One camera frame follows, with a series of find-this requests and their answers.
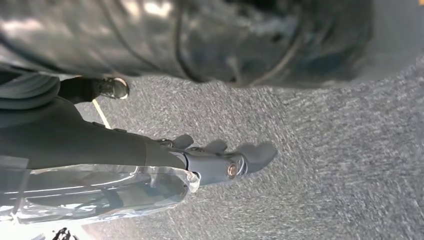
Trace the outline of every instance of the prosthetic hand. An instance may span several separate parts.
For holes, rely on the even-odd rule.
[[[277,155],[271,143],[242,144],[235,151],[225,152],[227,144],[215,140],[205,147],[190,147],[193,139],[182,135],[174,140],[158,142],[168,152],[185,163],[185,169],[197,174],[200,185],[225,182],[245,174],[255,173],[266,167]]]

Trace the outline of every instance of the person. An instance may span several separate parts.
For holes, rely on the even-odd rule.
[[[98,96],[123,100],[128,97],[128,83],[119,77],[93,78],[77,76],[60,82],[59,97],[73,104],[91,102]]]

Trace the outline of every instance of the gray asphalt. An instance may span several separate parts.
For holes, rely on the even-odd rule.
[[[175,209],[94,224],[108,240],[424,239],[424,63],[350,88],[230,89],[169,77],[100,98],[113,128],[196,144],[270,140],[265,170]],[[92,105],[78,109],[101,121]]]

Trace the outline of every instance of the white road line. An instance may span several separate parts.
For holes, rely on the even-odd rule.
[[[111,129],[111,125],[109,124],[108,120],[106,119],[106,116],[103,113],[102,109],[100,108],[100,105],[97,102],[97,100],[93,99],[92,103],[93,103],[95,109],[97,110],[98,114],[100,115],[100,118],[103,121],[103,124],[106,126],[107,129]]]

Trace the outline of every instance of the sneaker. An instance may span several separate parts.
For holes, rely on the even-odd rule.
[[[122,78],[103,78],[96,81],[100,95],[111,99],[126,99],[130,94],[128,83]]]

